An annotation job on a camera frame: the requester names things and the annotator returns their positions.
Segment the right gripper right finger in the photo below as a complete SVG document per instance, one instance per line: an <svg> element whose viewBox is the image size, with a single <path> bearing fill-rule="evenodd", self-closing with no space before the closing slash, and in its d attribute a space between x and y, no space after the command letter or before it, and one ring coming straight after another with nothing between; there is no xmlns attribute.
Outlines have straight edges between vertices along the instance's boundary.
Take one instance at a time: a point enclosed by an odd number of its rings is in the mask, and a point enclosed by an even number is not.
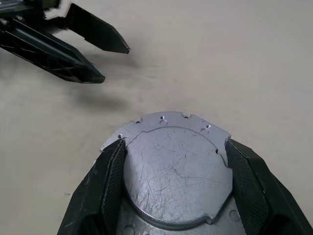
<svg viewBox="0 0 313 235"><path fill-rule="evenodd" d="M233 196L246 235L313 235L313 227L288 189L251 148L225 143Z"/></svg>

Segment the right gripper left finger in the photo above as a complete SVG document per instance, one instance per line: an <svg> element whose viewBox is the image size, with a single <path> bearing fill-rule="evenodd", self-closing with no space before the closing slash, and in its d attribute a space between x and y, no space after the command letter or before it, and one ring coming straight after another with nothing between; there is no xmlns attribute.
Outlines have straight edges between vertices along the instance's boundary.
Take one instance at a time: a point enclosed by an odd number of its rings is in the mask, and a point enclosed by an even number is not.
<svg viewBox="0 0 313 235"><path fill-rule="evenodd" d="M123 192L126 144L105 147L74 191L57 235L115 235Z"/></svg>

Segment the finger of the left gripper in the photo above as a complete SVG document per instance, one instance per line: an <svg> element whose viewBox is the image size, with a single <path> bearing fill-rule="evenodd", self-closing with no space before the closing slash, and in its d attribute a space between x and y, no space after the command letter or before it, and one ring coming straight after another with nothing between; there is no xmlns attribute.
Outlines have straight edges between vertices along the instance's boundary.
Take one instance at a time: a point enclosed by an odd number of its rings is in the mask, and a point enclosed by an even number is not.
<svg viewBox="0 0 313 235"><path fill-rule="evenodd" d="M68 82L105 81L105 76L76 48L16 19L0 19L0 48Z"/></svg>
<svg viewBox="0 0 313 235"><path fill-rule="evenodd" d="M128 54L130 48L119 32L78 5L71 3L65 17L66 27L103 51Z"/></svg>

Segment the silver round motor lid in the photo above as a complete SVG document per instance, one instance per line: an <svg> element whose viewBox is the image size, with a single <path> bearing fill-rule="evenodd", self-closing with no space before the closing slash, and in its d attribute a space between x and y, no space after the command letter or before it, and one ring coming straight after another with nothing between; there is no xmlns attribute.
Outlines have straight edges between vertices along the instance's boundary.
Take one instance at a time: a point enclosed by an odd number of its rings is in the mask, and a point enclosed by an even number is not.
<svg viewBox="0 0 313 235"><path fill-rule="evenodd" d="M232 196L230 134L181 112L144 115L104 143L126 143L116 235L246 235Z"/></svg>

